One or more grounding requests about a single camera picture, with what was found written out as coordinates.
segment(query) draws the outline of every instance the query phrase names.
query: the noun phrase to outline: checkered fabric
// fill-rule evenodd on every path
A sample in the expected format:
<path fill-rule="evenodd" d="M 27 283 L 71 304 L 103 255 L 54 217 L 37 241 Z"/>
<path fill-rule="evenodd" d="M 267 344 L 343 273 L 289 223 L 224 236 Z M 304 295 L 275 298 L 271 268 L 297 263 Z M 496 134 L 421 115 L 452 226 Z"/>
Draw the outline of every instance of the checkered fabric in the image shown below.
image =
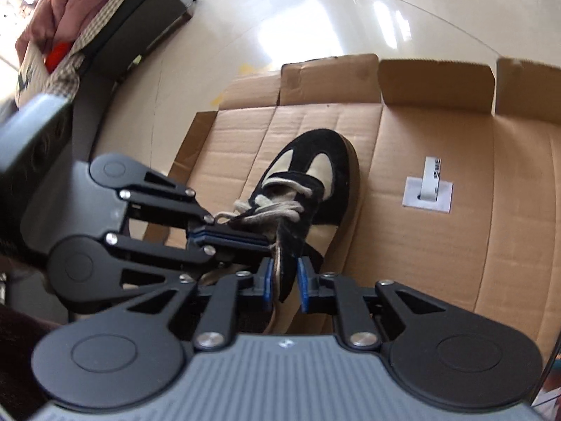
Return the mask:
<path fill-rule="evenodd" d="M 70 100 L 74 99 L 78 92 L 78 87 L 80 86 L 78 69 L 84 59 L 81 50 L 86 47 L 109 22 L 123 1 L 124 0 L 109 0 L 105 6 L 103 6 L 74 42 L 68 55 L 63 58 L 58 67 L 49 76 L 43 88 L 43 92 L 60 95 Z"/>

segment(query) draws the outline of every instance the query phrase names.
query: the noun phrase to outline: gray ribbed plate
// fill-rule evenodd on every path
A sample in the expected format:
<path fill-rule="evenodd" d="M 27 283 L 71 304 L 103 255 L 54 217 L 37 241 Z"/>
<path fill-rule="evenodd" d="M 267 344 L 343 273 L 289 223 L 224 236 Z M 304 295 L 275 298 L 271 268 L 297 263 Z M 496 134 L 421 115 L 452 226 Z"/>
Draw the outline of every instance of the gray ribbed plate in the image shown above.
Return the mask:
<path fill-rule="evenodd" d="M 48 405 L 35 421 L 539 421 L 520 404 L 498 412 L 446 412 L 400 388 L 380 359 L 332 336 L 244 336 L 198 354 L 167 392 L 126 412 L 91 415 Z"/>

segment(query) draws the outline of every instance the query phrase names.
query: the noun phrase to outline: sticker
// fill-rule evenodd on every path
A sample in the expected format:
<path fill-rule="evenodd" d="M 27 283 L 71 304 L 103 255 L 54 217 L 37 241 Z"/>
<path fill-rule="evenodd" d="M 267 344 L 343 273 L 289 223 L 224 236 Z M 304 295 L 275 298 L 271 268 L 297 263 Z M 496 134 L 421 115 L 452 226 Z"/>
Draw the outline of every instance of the sticker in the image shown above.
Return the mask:
<path fill-rule="evenodd" d="M 402 204 L 407 207 L 429 209 L 430 211 L 446 212 L 449 214 L 450 207 L 452 205 L 453 184 L 451 182 L 439 182 L 436 201 L 426 201 L 420 199 L 422 184 L 423 179 L 418 177 L 408 177 L 405 182 L 405 192 L 403 193 Z"/>
<path fill-rule="evenodd" d="M 425 172 L 419 199 L 424 201 L 436 201 L 438 195 L 438 183 L 440 181 L 440 158 L 428 156 L 425 158 Z"/>

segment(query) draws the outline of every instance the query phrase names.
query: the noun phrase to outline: cardboard flap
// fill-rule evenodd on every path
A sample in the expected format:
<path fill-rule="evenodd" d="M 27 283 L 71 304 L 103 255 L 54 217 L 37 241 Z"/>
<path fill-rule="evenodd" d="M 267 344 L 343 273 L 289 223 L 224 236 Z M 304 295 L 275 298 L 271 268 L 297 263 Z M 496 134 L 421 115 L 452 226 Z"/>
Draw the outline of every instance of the cardboard flap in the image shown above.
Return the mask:
<path fill-rule="evenodd" d="M 345 55 L 285 64 L 280 105 L 381 102 L 378 56 Z"/>
<path fill-rule="evenodd" d="M 250 74 L 236 78 L 223 92 L 219 109 L 266 108 L 276 106 L 281 72 Z"/>
<path fill-rule="evenodd" d="M 378 80 L 386 105 L 491 113 L 495 78 L 475 63 L 382 60 Z"/>
<path fill-rule="evenodd" d="M 497 114 L 561 123 L 560 91 L 559 68 L 513 58 L 497 60 Z"/>

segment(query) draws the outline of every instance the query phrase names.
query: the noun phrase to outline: white shoelace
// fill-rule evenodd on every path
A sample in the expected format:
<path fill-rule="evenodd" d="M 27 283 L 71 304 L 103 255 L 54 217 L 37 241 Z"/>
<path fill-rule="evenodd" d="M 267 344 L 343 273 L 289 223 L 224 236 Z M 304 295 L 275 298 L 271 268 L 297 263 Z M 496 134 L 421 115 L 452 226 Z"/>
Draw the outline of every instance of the white shoelace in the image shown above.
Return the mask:
<path fill-rule="evenodd" d="M 296 193 L 304 195 L 306 198 L 310 198 L 313 194 L 311 188 L 305 187 L 294 180 L 273 177 L 263 182 L 263 186 L 273 185 L 288 187 Z M 257 195 L 255 203 L 259 207 L 257 207 L 251 215 L 241 218 L 242 224 L 262 225 L 264 223 L 276 222 L 279 218 L 287 218 L 291 222 L 298 222 L 300 220 L 300 214 L 304 212 L 304 207 L 298 201 L 282 199 L 282 196 L 270 199 L 264 195 Z M 219 220 L 224 218 L 226 220 L 232 220 L 239 214 L 250 210 L 251 205 L 247 201 L 236 200 L 234 202 L 234 209 L 236 212 L 219 212 L 216 214 L 215 219 Z"/>

